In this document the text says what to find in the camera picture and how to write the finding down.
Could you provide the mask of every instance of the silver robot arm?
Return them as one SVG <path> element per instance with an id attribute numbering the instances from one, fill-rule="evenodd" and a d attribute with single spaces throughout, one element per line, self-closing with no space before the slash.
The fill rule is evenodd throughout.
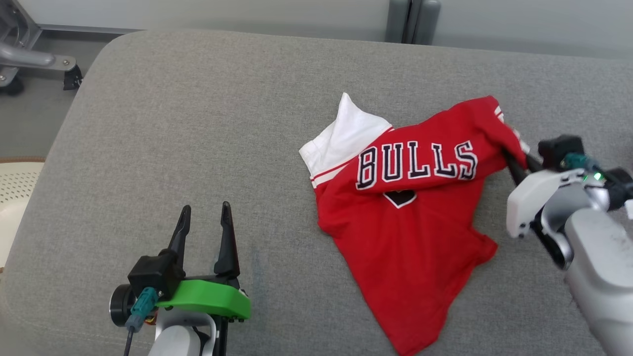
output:
<path id="1" fill-rule="evenodd" d="M 633 179 L 619 168 L 605 173 L 591 164 L 564 167 L 562 156 L 571 153 L 578 157 L 584 152 L 578 152 L 582 146 L 562 146 L 562 152 L 552 154 L 539 144 L 547 169 L 528 156 L 528 166 L 536 172 L 527 176 L 517 168 L 515 160 L 506 156 L 517 183 L 508 198 L 506 228 L 513 238 L 522 238 L 530 231 L 537 235 L 554 263 L 565 271 L 572 297 L 605 352 L 610 356 L 630 356 L 633 240 L 607 211 L 617 210 L 626 199 L 633 198 Z"/>
<path id="2" fill-rule="evenodd" d="M 158 315 L 156 339 L 148 356 L 213 356 L 219 330 L 210 315 L 179 308 L 160 308 Z M 201 338 L 194 327 L 208 327 L 210 333 Z"/>

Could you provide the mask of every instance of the perforated seat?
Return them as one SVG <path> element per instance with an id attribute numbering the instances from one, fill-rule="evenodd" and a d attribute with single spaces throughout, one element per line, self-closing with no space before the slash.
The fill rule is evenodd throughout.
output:
<path id="1" fill-rule="evenodd" d="M 0 267 L 6 263 L 22 215 L 44 166 L 43 159 L 38 160 L 41 162 L 12 160 L 0 163 Z"/>

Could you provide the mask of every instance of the gray fabric cushion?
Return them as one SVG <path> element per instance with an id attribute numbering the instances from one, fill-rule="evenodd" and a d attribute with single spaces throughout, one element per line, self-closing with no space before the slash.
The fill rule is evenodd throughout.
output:
<path id="1" fill-rule="evenodd" d="M 0 319 L 41 355 L 118 355 L 114 288 L 166 246 L 185 204 L 185 269 L 209 273 L 228 200 L 253 301 L 253 318 L 230 328 L 229 355 L 393 354 L 317 227 L 298 154 L 333 121 L 341 93 L 396 127 L 492 94 L 532 147 L 580 134 L 612 167 L 630 166 L 632 83 L 631 64 L 583 58 L 231 32 L 120 37 L 47 159 L 1 282 Z M 475 225 L 499 250 L 422 355 L 602 353 L 536 238 L 507 237 L 511 190 L 506 172 L 488 180 Z M 152 340 L 145 327 L 132 355 Z"/>

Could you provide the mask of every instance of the gray floor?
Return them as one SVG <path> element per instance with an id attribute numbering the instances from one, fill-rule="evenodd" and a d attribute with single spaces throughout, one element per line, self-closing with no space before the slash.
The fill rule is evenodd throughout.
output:
<path id="1" fill-rule="evenodd" d="M 84 75 L 113 34 L 44 32 L 34 50 L 73 56 Z M 76 91 L 64 91 L 63 73 L 20 70 L 25 90 L 0 94 L 0 157 L 46 156 Z"/>

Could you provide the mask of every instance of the chicago bulls jersey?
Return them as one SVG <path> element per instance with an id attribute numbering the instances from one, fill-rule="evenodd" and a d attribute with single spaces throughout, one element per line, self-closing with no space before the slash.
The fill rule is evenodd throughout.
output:
<path id="1" fill-rule="evenodd" d="M 343 94 L 336 120 L 299 151 L 330 234 L 400 355 L 433 343 L 451 302 L 496 244 L 472 227 L 484 179 L 525 165 L 492 97 L 394 129 Z"/>

